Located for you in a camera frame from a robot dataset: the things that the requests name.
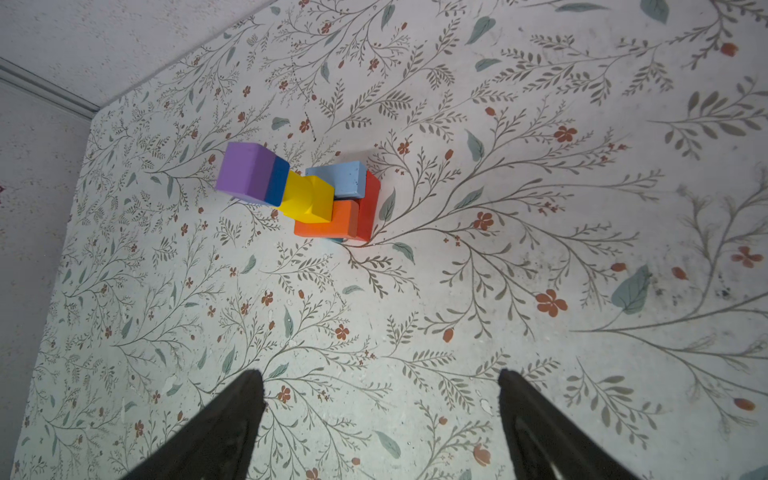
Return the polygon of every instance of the purple block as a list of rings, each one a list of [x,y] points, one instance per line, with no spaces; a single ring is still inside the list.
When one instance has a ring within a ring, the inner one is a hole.
[[[263,145],[230,142],[216,190],[255,204],[266,204],[275,158],[275,153]]]

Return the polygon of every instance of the purple cube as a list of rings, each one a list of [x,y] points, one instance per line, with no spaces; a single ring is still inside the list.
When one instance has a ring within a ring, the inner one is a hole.
[[[287,177],[287,168],[285,160],[263,145],[230,142],[216,180],[216,190],[254,204],[279,207],[283,201],[286,182],[283,176]]]

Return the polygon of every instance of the wall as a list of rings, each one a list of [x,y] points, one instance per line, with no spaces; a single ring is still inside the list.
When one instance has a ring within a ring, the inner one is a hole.
[[[11,469],[89,127],[0,84],[0,472]]]
[[[4,0],[0,57],[98,105],[269,0]]]

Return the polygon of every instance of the blue block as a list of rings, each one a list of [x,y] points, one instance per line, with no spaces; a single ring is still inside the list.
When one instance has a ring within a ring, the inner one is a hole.
[[[275,157],[270,184],[266,188],[266,196],[264,198],[266,204],[279,207],[283,202],[283,194],[285,193],[286,182],[288,181],[288,170],[290,170],[288,162],[280,157]]]
[[[333,187],[333,198],[344,200],[364,198],[366,195],[367,169],[362,162],[326,165],[306,169],[306,175],[320,177]]]

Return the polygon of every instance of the block tower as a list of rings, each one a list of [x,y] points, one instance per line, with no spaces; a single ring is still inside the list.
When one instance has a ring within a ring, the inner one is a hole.
[[[381,183],[362,162],[308,168],[302,177],[263,145],[230,142],[216,190],[293,218],[299,237],[371,240]]]

